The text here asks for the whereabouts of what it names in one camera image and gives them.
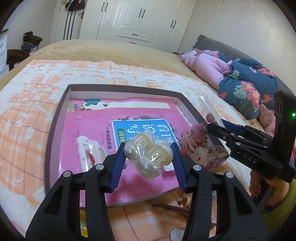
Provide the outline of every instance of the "person's arm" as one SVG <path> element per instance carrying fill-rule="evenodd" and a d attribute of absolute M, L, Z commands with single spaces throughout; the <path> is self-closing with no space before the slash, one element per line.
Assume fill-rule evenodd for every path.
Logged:
<path fill-rule="evenodd" d="M 254 171 L 251 171 L 250 175 L 251 181 L 249 190 L 254 196 L 258 196 L 258 193 L 261 192 L 259 175 Z M 270 186 L 275 187 L 275 191 L 267 203 L 274 207 L 274 210 L 263 214 L 263 218 L 270 233 L 274 234 L 283 225 L 296 205 L 296 180 L 293 180 L 290 184 L 279 178 L 274 180 L 265 179 L 265 181 Z"/>

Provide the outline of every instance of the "bedspread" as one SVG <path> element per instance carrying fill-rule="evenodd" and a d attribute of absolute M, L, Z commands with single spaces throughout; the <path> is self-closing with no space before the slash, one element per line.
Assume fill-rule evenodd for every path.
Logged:
<path fill-rule="evenodd" d="M 53 59 L 100 60 L 102 56 L 99 54 L 96 59 L 93 57 L 96 51 L 106 51 L 102 58 L 114 59 L 115 53 L 120 53 L 120 58 L 117 54 L 114 60 L 116 64 L 111 61 L 92 63 L 49 60 L 34 60 L 28 64 L 31 58 L 0 81 L 2 85 L 8 83 L 0 92 L 0 205 L 23 235 L 44 198 L 44 147 L 54 111 L 68 84 L 104 83 L 184 90 L 182 93 L 197 109 L 196 97 L 206 94 L 222 118 L 236 124 L 246 123 L 216 92 L 191 73 L 178 57 L 141 46 L 134 46 L 135 51 L 128 49 L 130 45 L 121 44 L 124 46 L 122 50 L 119 47 L 114 50 L 110 42 L 106 41 L 53 44 L 38 51 L 32 58 L 49 56 Z M 124 61 L 141 67 L 123 65 Z M 147 69 L 150 65 L 157 70 Z M 260 128 L 257 122 L 247 123 Z M 250 178 L 248 168 L 230 158 L 217 172 L 224 173 L 226 170 L 232 170 L 247 188 Z M 181 191 L 178 189 L 146 202 L 109 208 L 116 240 L 124 240 L 123 236 L 127 240 L 170 240 L 172 230 L 184 228 L 185 218 L 151 208 L 151 204 L 176 206 L 180 196 Z"/>

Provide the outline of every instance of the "metal bolt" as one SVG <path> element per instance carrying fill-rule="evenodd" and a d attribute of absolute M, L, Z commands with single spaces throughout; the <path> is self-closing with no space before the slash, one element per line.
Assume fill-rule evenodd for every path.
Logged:
<path fill-rule="evenodd" d="M 232 172 L 226 172 L 226 176 L 227 176 L 228 178 L 233 178 L 233 177 L 234 177 L 234 175 L 233 175 Z"/>
<path fill-rule="evenodd" d="M 194 165 L 193 169 L 196 171 L 200 171 L 202 169 L 202 167 L 200 165 Z"/>
<path fill-rule="evenodd" d="M 69 177 L 69 176 L 71 176 L 71 172 L 70 171 L 66 171 L 66 172 L 63 173 L 63 176 L 64 177 Z"/>
<path fill-rule="evenodd" d="M 104 165 L 103 164 L 99 164 L 99 165 L 96 165 L 96 169 L 97 170 L 103 170 L 104 169 Z"/>

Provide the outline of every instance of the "cabinet handle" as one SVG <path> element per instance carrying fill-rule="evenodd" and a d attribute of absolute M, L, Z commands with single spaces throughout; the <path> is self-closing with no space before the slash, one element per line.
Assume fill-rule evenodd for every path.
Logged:
<path fill-rule="evenodd" d="M 103 11 L 104 5 L 105 5 L 105 2 L 103 3 L 103 7 L 102 7 L 102 10 L 101 10 L 101 12 Z"/>
<path fill-rule="evenodd" d="M 107 5 L 106 5 L 105 12 L 106 12 L 106 10 L 107 10 L 108 4 L 109 4 L 109 3 L 107 3 Z"/>

